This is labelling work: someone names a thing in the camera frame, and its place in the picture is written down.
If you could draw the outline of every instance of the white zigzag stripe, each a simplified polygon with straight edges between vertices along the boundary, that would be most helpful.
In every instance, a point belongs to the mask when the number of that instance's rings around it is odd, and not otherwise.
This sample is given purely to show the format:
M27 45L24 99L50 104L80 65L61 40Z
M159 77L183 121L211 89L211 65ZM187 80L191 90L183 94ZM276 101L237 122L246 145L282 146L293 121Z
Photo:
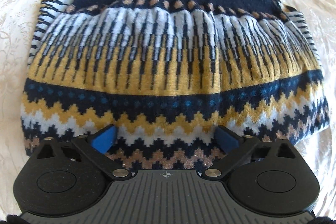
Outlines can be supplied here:
M295 117L295 112L298 111L299 113L303 113L305 110L305 107L309 107L312 109L312 104L315 105L320 104L321 101L318 98L323 98L323 89L322 87L318 89L318 91L311 95L311 98L308 100L304 98L303 96L300 97L300 102L297 104L294 100L291 101L291 107L287 108L285 105L282 106L280 112L277 112L275 108L272 109L270 117L267 117L267 114L263 112L257 122L252 122L252 118L250 116L247 116L245 121L240 125L236 125L236 121L231 119L226 126L236 132L238 135L242 136L244 130L249 127L252 129L253 133L258 135L259 130L258 128L261 125L266 125L267 129L271 129L273 127L272 122L274 120L277 120L279 123L284 122L285 116L290 116L291 118ZM25 108L23 105L21 105L21 118L23 120L23 125L26 128L33 128L33 125L35 123L38 123L41 128L40 130L42 132L47 132L49 127L54 126L57 132L65 132L68 129L71 129L74 132L74 136L78 136L81 134L85 134L88 131L91 133L96 133L98 129L95 127L94 122L92 120L88 120L85 123L85 126L79 127L76 123L76 120L70 116L68 121L66 123L61 123L59 121L58 114L53 114L50 119L45 119L43 117L43 113L41 110L32 113L26 113ZM136 128L135 132L129 133L127 131L127 128L122 125L119 127L118 130L118 137L124 138L126 140L127 145L131 145L134 143L135 140L141 138L144 140L145 145L151 145L153 144L154 140L161 139L165 141L165 144L171 145L174 143L174 140L181 139L185 143L191 144L195 139L199 138L204 143L209 144L211 142L211 138L213 138L213 132L215 130L215 127L217 124L214 124L209 132L206 132L203 130L202 126L199 124L196 127L194 127L192 133L185 133L183 128L176 127L174 130L174 133L171 135L164 133L164 128L157 128L155 130L155 133L152 135L149 135L145 132L145 129L142 127Z

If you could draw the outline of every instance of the blue foam pad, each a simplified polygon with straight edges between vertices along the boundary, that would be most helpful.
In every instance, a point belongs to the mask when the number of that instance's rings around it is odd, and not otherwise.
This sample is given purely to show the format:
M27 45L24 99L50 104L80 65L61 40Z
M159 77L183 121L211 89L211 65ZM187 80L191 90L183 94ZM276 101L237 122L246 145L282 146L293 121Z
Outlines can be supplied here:
M105 154L117 140L117 127L112 126L103 132L98 132L97 137L91 141L91 146L100 153Z
M220 148L226 154L230 153L230 151L232 151L233 149L239 147L239 140L219 127L216 128L214 137Z

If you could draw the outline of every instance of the white bedsheet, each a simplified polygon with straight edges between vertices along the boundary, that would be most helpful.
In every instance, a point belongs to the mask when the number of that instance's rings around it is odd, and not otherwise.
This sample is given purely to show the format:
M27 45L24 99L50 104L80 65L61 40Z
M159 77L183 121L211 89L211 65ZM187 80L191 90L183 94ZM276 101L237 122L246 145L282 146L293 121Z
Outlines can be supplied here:
M0 219L20 210L14 179L27 160L20 122L26 60L40 0L0 0ZM321 192L318 215L336 217L336 0L282 0L306 16L325 68L331 128L301 141L297 148L315 172Z

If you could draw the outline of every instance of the yellow zigzag stripe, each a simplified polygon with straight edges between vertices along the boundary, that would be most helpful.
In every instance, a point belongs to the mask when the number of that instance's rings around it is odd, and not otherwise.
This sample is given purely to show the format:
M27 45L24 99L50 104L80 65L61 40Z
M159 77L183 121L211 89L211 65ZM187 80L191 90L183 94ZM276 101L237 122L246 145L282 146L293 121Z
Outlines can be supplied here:
M282 94L279 101L276 101L274 97L271 97L270 104L267 104L265 100L261 100L256 109L253 109L250 103L246 103L242 112L236 112L234 107L231 106L223 117L216 111L212 113L208 120L205 120L203 115L200 112L197 112L191 122L186 121L185 116L180 114L175 118L173 123L168 123L163 115L157 117L154 123L148 122L144 114L138 115L137 119L133 122L128 119L126 113L122 114L118 120L113 118L110 111L105 112L102 117L98 117L95 110L92 108L87 109L86 113L81 115L78 112L78 107L76 105L72 105L67 111L64 111L61 103L56 102L51 108L48 108L44 99L41 99L38 102L29 102L26 93L23 95L22 104L26 114L35 115L37 111L41 111L46 120L56 114L59 117L60 123L66 123L69 118L73 117L79 127L85 126L87 121L92 121L98 130L108 124L114 124L117 127L124 125L129 133L134 133L136 128L142 127L145 129L145 132L151 136L157 128L163 128L165 134L170 135L174 134L174 130L177 127L182 127L186 134L192 133L195 126L202 126L205 132L209 132L212 125L226 125L230 120L235 120L236 125L241 126L247 117L251 117L252 122L256 123L261 114L265 113L266 118L269 118L273 109L275 109L277 113L280 113L284 105L287 109L291 109L291 103L293 101L300 104L302 97L309 100L312 94L316 94L319 89L322 89L321 84L307 84L305 91L298 88L297 95L294 95L294 93L291 92L289 97L286 98L285 95Z

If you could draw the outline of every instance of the fair isle sweater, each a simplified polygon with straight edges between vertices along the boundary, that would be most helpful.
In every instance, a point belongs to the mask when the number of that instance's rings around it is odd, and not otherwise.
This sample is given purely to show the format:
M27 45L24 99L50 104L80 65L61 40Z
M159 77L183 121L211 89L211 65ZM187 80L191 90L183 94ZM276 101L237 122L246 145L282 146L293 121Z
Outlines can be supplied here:
M293 144L329 124L303 14L279 0L42 0L21 106L26 150L108 124L124 167L197 169L223 125Z

